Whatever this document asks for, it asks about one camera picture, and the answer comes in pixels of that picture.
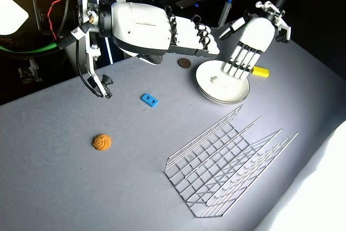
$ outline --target plate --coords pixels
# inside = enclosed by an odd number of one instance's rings
[[[241,81],[223,72],[225,62],[207,61],[196,71],[198,89],[208,99],[220,104],[242,102],[250,92],[248,79]]]

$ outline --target table surface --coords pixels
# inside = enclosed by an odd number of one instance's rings
[[[221,43],[219,59],[237,36]],[[177,65],[181,57],[190,69]],[[296,43],[273,42],[258,61],[271,75],[249,77],[233,126],[263,116],[249,142],[279,128],[277,141],[300,134],[227,215],[197,219],[163,171],[168,156],[239,106],[198,91],[196,68],[206,60],[166,54],[156,67],[130,58],[97,72],[115,81],[110,100],[74,78],[1,106],[1,230],[252,230],[346,118],[346,83]],[[158,106],[145,104],[144,93]],[[91,145],[100,133],[113,138],[108,151]]]

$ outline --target orange wire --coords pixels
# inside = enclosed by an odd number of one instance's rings
[[[58,40],[58,39],[57,39],[57,36],[56,36],[55,33],[54,33],[53,23],[52,23],[52,21],[50,20],[50,14],[51,14],[51,12],[52,12],[53,6],[54,6],[56,3],[59,3],[60,1],[61,1],[61,0],[55,0],[55,1],[53,1],[53,2],[51,3],[51,5],[50,5],[50,8],[49,8],[48,14],[47,14],[48,22],[49,22],[49,28],[50,28],[50,30],[51,30],[51,32],[52,32],[53,37],[54,37],[55,40]]]

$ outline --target white item on plate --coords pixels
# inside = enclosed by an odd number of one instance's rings
[[[229,76],[223,72],[223,61],[207,61],[196,71],[196,79],[202,94],[221,104],[235,104],[243,101],[249,91],[250,84]]]

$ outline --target wire basket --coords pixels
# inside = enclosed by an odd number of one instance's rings
[[[167,159],[165,174],[196,217],[220,217],[298,135],[271,145],[282,129],[248,143],[230,123],[242,105]]]

